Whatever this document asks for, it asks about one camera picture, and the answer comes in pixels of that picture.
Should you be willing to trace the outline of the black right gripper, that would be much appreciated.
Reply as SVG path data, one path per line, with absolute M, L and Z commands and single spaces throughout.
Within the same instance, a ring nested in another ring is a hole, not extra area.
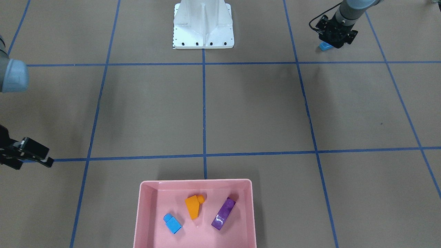
M 49 157 L 50 149 L 37 141 L 24 137 L 21 141 L 21 151 L 14 146 L 16 140 L 9 136 L 9 131 L 6 127 L 0 126 L 0 164 L 9 166 L 15 170 L 20 170 L 23 165 L 22 156 L 35 162 L 51 168 L 54 159 Z

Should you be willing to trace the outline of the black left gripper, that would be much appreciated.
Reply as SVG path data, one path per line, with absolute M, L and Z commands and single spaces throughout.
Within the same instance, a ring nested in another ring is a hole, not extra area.
M 340 49 L 345 44 L 351 44 L 358 35 L 353 26 L 344 26 L 336 22 L 328 22 L 324 31 L 324 42 L 336 49 Z

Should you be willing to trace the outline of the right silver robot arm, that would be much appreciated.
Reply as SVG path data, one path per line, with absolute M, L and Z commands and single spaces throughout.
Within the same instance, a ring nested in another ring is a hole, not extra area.
M 0 38 L 0 89 L 1 93 L 24 92 L 29 85 L 29 72 L 23 61 L 10 59 L 6 53 L 3 37 Z M 51 168 L 54 159 L 48 156 L 50 149 L 24 137 L 22 140 L 10 138 L 9 130 L 0 126 L 0 163 L 15 170 L 21 169 L 24 160 L 37 162 Z

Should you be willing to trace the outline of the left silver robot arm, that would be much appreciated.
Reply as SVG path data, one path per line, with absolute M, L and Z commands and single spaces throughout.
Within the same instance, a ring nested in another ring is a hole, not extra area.
M 331 19 L 326 21 L 321 41 L 339 49 L 345 43 L 351 44 L 358 34 L 353 30 L 355 23 L 372 6 L 381 0 L 343 0 Z

